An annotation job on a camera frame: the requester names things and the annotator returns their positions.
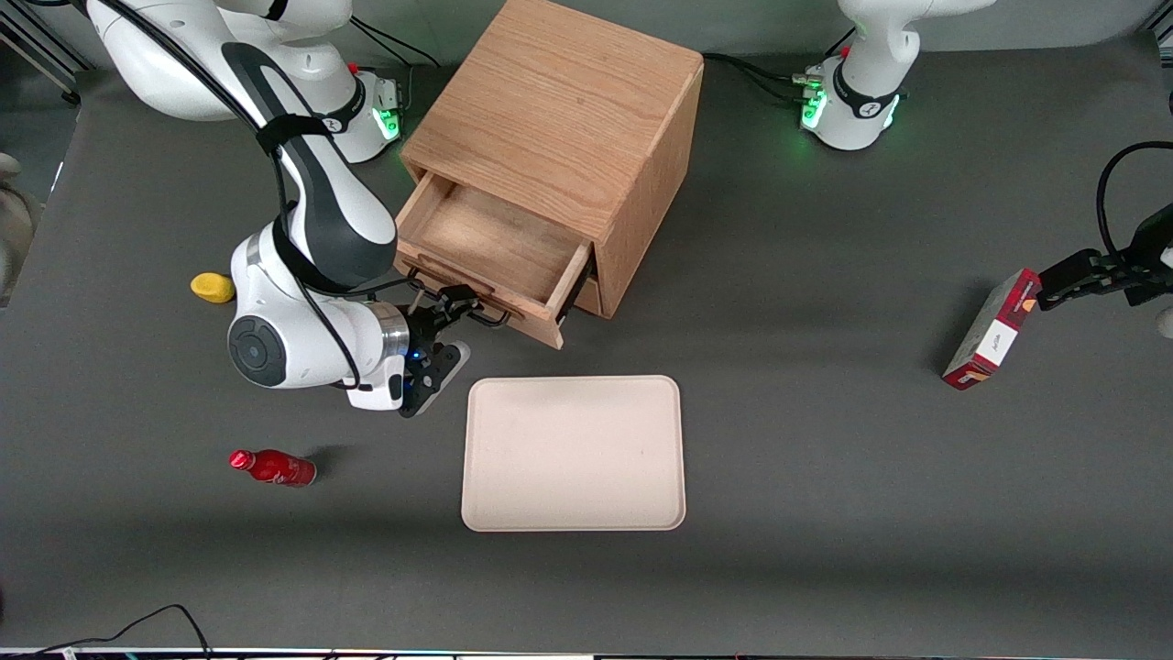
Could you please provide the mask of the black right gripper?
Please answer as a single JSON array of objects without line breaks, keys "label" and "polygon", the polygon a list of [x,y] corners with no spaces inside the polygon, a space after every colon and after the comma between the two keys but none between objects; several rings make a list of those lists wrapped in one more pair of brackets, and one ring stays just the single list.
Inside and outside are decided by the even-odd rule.
[{"label": "black right gripper", "polygon": [[452,348],[440,342],[445,328],[461,319],[473,319],[480,324],[481,304],[470,295],[469,285],[452,285],[438,291],[442,305],[406,305],[405,319],[408,326],[408,349],[405,355],[406,370],[450,370]]}]

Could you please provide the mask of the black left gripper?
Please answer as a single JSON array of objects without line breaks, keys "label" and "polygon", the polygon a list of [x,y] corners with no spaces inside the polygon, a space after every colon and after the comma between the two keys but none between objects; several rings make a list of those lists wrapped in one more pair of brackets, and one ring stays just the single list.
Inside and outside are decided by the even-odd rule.
[{"label": "black left gripper", "polygon": [[1172,204],[1140,222],[1124,249],[1116,247],[1106,222],[1101,222],[1101,241],[1108,256],[1097,249],[1082,249],[1064,258],[1058,268],[1040,272],[1040,309],[1106,292],[1125,292],[1130,306],[1169,295],[1172,270],[1162,256],[1172,241]]}]

